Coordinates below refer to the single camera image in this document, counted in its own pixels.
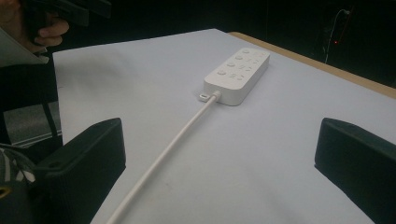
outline white power strip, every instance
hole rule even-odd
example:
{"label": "white power strip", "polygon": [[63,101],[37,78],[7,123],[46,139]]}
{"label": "white power strip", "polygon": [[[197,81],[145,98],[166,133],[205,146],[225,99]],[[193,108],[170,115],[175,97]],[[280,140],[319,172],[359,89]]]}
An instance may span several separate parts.
{"label": "white power strip", "polygon": [[268,67],[270,53],[261,49],[243,48],[205,77],[206,102],[211,93],[221,92],[218,100],[225,105],[240,105]]}

